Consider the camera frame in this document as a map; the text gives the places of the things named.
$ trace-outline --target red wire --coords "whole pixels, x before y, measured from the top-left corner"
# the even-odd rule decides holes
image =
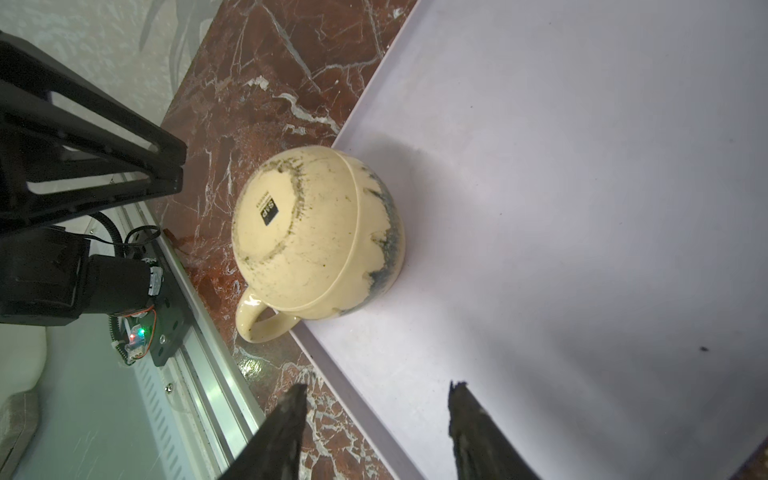
[[[148,306],[148,307],[147,307],[147,308],[145,308],[144,310],[139,310],[138,312],[133,312],[133,313],[119,313],[119,314],[117,314],[116,316],[134,316],[134,315],[138,315],[139,313],[148,312],[148,311],[152,310],[153,308],[154,308],[154,305],[152,305],[152,306]]]
[[[150,307],[150,310],[152,310],[152,313],[154,313],[154,323],[152,324],[152,334],[149,335],[149,343],[147,344],[147,349],[144,351],[144,353],[135,357],[136,360],[143,359],[149,353],[149,347],[152,345],[152,339],[154,338],[154,331],[157,328],[157,311],[154,309],[154,305]]]

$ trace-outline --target mug handle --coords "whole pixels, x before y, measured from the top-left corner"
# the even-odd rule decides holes
[[[256,293],[249,286],[237,303],[235,324],[237,332],[247,342],[268,342],[292,329],[301,319],[288,313],[276,312],[274,316],[257,322],[259,315],[269,305],[256,298]]]

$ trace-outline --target mug label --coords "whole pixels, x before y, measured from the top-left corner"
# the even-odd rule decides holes
[[[269,225],[272,219],[277,215],[277,205],[272,197],[266,198],[266,205],[261,209],[261,219],[264,220],[264,225]]]

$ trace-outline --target marble countertop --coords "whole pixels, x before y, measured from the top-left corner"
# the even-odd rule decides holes
[[[309,384],[302,478],[391,475],[291,336],[237,335],[233,209],[272,155],[332,144],[414,4],[226,0],[162,123],[188,145],[184,189],[151,208],[265,412]]]

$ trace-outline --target cream ceramic mug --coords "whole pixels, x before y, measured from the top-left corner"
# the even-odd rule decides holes
[[[232,245],[248,288],[237,331],[266,342],[301,319],[365,306],[397,278],[402,221],[384,183],[363,162],[332,148],[294,148],[248,180],[232,220]],[[259,320],[271,307],[276,315]]]

